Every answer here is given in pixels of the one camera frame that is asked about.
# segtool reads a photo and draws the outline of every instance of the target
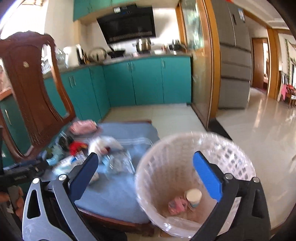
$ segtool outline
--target range hood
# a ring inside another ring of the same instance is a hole
[[[134,5],[114,8],[114,14],[97,18],[107,44],[156,37],[152,7]]]

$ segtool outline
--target refrigerator drawer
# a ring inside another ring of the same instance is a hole
[[[246,108],[249,100],[249,92],[249,81],[221,79],[218,108]]]
[[[251,67],[252,55],[250,52],[220,44],[221,62],[239,66]]]
[[[243,67],[233,64],[221,63],[221,77],[240,80],[251,80],[251,67]]]

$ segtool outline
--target pink cloth hanging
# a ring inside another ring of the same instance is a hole
[[[281,90],[281,94],[283,95],[283,100],[286,98],[286,92],[287,92],[287,85],[283,85],[283,88]]]

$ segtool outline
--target kitchen countertop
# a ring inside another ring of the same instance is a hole
[[[130,61],[130,60],[136,60],[136,59],[142,59],[142,58],[155,58],[155,57],[166,57],[166,56],[188,56],[191,57],[192,54],[188,54],[188,53],[183,53],[183,52],[175,52],[175,51],[171,51],[168,53],[160,53],[160,54],[155,54],[155,53],[151,53],[151,54],[130,54],[130,55],[126,55],[124,57],[118,57],[118,58],[108,58],[105,59],[103,61],[103,63],[90,63],[90,64],[83,64],[77,67],[71,67],[71,68],[63,68],[63,69],[59,69],[59,73],[60,74],[64,74],[67,72],[71,72],[71,71],[75,71],[78,69],[83,69],[89,66],[97,66],[97,65],[109,65],[109,64],[115,64],[115,63],[120,63],[120,62],[125,62],[125,61]],[[51,78],[52,77],[52,73],[47,72],[46,74],[43,75],[43,79],[47,79],[47,78]]]

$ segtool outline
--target plastic container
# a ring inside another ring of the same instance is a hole
[[[193,237],[217,203],[209,196],[193,167],[192,157],[196,151],[201,151],[223,173],[229,172],[237,179],[251,180],[256,176],[245,153],[214,133],[180,133],[157,142],[137,166],[136,192],[149,219],[172,236]],[[167,211],[168,202],[192,188],[202,192],[199,205],[194,211],[187,209],[182,216],[171,216]],[[230,228],[239,202],[240,198],[236,198],[219,234]]]

